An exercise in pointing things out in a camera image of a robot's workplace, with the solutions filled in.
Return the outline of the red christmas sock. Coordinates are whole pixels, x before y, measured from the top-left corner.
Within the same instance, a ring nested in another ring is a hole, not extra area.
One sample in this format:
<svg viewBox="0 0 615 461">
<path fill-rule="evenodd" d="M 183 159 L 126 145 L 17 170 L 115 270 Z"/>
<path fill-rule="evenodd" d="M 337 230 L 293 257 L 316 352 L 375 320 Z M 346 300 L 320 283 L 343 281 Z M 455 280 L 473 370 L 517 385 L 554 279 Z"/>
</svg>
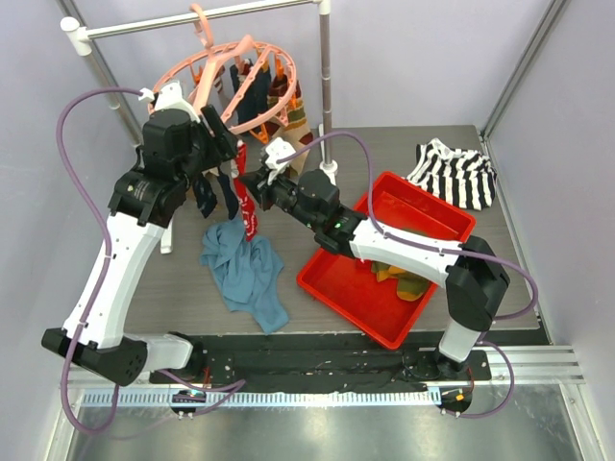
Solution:
<svg viewBox="0 0 615 461">
<path fill-rule="evenodd" d="M 242 141 L 237 141 L 237 157 L 234 159 L 234 188 L 239 200 L 241 220 L 244 224 L 245 239 L 251 242 L 258 233 L 258 217 L 256 206 L 251 198 L 247 187 L 239 179 L 246 172 L 247 145 Z"/>
</svg>

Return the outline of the pink round clip hanger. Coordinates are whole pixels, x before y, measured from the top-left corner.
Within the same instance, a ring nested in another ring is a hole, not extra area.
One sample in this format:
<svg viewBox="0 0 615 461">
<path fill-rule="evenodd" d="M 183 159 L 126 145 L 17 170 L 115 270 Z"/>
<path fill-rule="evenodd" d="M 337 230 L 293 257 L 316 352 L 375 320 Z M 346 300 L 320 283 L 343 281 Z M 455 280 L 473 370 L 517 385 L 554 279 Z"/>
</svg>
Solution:
<svg viewBox="0 0 615 461">
<path fill-rule="evenodd" d="M 221 119 L 232 133 L 248 133 L 263 144 L 279 135 L 291 143 L 307 143 L 308 121 L 294 59 L 250 35 L 216 45 L 203 9 L 197 4 L 190 9 L 198 15 L 195 35 L 203 50 L 159 79 L 148 97 L 148 111 L 177 103 L 196 114 L 215 93 Z"/>
</svg>

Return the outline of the olive green orange-toe sock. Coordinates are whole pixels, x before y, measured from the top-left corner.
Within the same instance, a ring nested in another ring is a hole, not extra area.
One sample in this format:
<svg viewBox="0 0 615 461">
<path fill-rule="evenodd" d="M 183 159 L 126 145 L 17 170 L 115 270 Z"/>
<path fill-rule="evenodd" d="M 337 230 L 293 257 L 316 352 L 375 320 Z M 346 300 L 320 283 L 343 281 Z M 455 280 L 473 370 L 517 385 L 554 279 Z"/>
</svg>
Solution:
<svg viewBox="0 0 615 461">
<path fill-rule="evenodd" d="M 396 293 L 403 301 L 414 302 L 419 300 L 429 289 L 430 282 L 420 277 L 399 278 Z"/>
</svg>

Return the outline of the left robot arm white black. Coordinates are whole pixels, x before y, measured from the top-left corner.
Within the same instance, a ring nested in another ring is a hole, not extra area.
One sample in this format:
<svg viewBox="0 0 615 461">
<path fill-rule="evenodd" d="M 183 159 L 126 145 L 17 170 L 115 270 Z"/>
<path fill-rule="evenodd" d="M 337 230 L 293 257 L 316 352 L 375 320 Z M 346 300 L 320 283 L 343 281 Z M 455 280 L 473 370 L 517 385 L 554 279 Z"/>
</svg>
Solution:
<svg viewBox="0 0 615 461">
<path fill-rule="evenodd" d="M 237 155 L 235 136 L 212 105 L 151 113 L 142 128 L 140 158 L 115 183 L 107 236 L 84 292 L 60 328 L 44 331 L 44 349 L 119 385 L 142 373 L 171 370 L 182 382 L 205 370 L 201 343 L 187 335 L 128 335 L 128 309 L 145 265 L 187 190 L 206 170 Z"/>
</svg>

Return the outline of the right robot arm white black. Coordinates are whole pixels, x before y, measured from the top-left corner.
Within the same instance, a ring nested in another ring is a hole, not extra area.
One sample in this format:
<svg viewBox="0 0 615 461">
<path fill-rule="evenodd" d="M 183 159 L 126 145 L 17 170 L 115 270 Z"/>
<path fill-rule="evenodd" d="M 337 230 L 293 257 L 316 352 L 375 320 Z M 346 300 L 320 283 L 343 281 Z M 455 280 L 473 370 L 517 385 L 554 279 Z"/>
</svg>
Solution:
<svg viewBox="0 0 615 461">
<path fill-rule="evenodd" d="M 277 206 L 314 234 L 332 255 L 396 266 L 444 288 L 450 321 L 435 350 L 435 371 L 454 379 L 486 333 L 510 284 L 502 263 L 479 237 L 464 243 L 427 237 L 387 226 L 344 206 L 339 189 L 320 170 L 293 182 L 266 166 L 239 176 L 258 206 Z"/>
</svg>

